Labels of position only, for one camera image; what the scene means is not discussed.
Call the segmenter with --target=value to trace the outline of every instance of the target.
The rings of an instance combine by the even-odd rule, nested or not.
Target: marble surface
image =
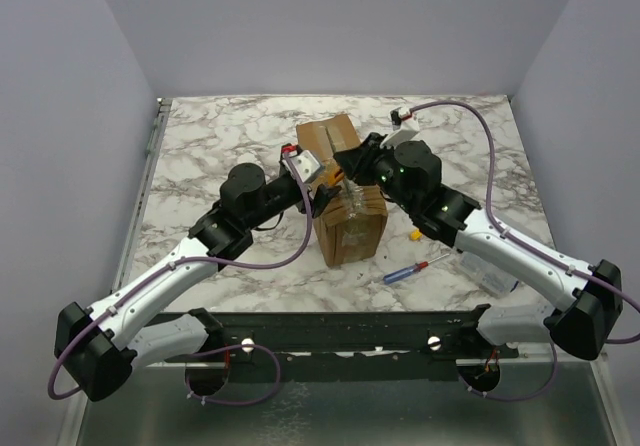
[[[351,117],[361,138],[390,131],[389,112],[436,97],[254,96],[180,98],[173,101],[151,193],[144,212],[131,278],[161,259],[217,199],[227,172],[255,162],[267,175],[277,171],[279,146],[295,142],[295,125],[338,113]],[[486,117],[496,141],[494,208],[535,233],[551,236],[507,98],[457,98]],[[488,172],[487,140],[477,120],[453,107],[422,111],[419,136],[443,161],[443,182],[482,202]],[[329,269],[315,239],[293,264],[272,271],[226,268],[191,288],[168,311],[206,307],[212,311],[403,311],[472,309],[481,303],[531,304],[543,299],[521,286],[495,300],[457,270],[458,255],[420,274],[386,286],[384,274],[432,259],[448,248],[411,242],[413,227],[394,205],[375,257]],[[280,226],[255,233],[240,260],[271,263],[298,247],[304,216],[287,211]]]

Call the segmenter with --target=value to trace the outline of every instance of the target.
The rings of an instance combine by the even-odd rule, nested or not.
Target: black mount
[[[335,153],[334,159],[356,184],[379,186],[425,236],[454,247],[458,231],[466,228],[465,220],[480,204],[442,184],[442,162],[424,141],[390,149],[381,147],[383,139],[372,133],[357,148]],[[592,272],[621,289],[620,269],[614,264],[602,260]],[[560,348],[593,360],[622,312],[622,299],[593,281],[575,296],[570,308],[555,311],[544,324]]]

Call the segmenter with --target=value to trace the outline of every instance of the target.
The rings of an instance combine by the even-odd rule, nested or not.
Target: cardboard box
[[[325,172],[333,170],[333,153],[355,148],[360,138],[346,114],[325,121],[297,126],[298,144],[315,153]],[[313,189],[326,182],[321,175]],[[372,257],[387,224],[387,205],[377,186],[360,187],[351,181],[340,183],[342,191],[313,222],[327,266],[337,266]]]

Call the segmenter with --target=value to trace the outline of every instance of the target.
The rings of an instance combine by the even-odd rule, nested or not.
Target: white wall
[[[104,0],[0,0],[0,31],[0,443],[47,445],[57,314],[113,281],[157,103]]]
[[[570,0],[514,112],[558,246],[623,272],[640,299],[640,0]],[[629,306],[612,336],[640,332]],[[609,347],[640,444],[640,345]]]
[[[158,95],[515,93],[567,0],[107,0]]]

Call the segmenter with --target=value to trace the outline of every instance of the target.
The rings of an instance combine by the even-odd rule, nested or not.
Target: silver bolt
[[[429,349],[431,351],[438,351],[442,347],[442,342],[440,341],[439,337],[431,336],[427,340],[427,345],[429,345]]]

